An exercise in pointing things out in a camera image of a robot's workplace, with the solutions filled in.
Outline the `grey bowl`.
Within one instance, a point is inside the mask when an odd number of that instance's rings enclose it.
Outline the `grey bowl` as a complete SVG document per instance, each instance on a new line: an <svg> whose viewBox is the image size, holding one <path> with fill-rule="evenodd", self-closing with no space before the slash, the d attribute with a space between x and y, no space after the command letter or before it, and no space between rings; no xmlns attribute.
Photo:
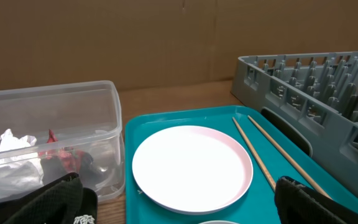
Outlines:
<svg viewBox="0 0 358 224"><path fill-rule="evenodd" d="M228 221L228 220L210 220L210 221L201 222L199 224L239 224L239 223Z"/></svg>

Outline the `red snack wrapper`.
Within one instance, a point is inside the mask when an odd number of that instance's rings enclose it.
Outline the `red snack wrapper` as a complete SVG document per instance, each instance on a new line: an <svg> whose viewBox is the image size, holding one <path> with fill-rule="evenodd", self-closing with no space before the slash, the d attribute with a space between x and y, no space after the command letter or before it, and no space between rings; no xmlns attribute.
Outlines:
<svg viewBox="0 0 358 224"><path fill-rule="evenodd" d="M63 147L61 149L39 152L38 155L43 159L51 159L53 156L57 156L67 172L74 172L80 170L81 160L85 153L83 151L74 150L73 147Z"/></svg>

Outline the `large white plate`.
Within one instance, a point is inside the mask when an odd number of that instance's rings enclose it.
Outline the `large white plate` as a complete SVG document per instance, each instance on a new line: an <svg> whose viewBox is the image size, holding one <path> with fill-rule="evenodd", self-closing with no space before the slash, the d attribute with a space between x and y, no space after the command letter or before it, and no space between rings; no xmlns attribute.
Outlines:
<svg viewBox="0 0 358 224"><path fill-rule="evenodd" d="M140 143L132 175L161 207L204 215L237 202L250 188L254 167L248 152L228 134L204 126L175 126Z"/></svg>

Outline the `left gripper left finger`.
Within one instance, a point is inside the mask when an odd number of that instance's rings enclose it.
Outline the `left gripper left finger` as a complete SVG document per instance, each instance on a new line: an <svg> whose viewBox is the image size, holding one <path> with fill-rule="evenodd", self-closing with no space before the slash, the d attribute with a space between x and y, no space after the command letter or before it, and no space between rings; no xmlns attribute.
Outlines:
<svg viewBox="0 0 358 224"><path fill-rule="evenodd" d="M77 173L32 192L0 199L0 223L96 223L98 196L81 183Z"/></svg>

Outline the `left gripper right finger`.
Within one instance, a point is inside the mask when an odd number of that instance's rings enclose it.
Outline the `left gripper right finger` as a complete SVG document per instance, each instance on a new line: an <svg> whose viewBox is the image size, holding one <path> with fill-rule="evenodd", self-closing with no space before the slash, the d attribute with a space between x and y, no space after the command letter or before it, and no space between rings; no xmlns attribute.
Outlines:
<svg viewBox="0 0 358 224"><path fill-rule="evenodd" d="M358 213L288 176L277 180L274 201L283 224L358 224Z"/></svg>

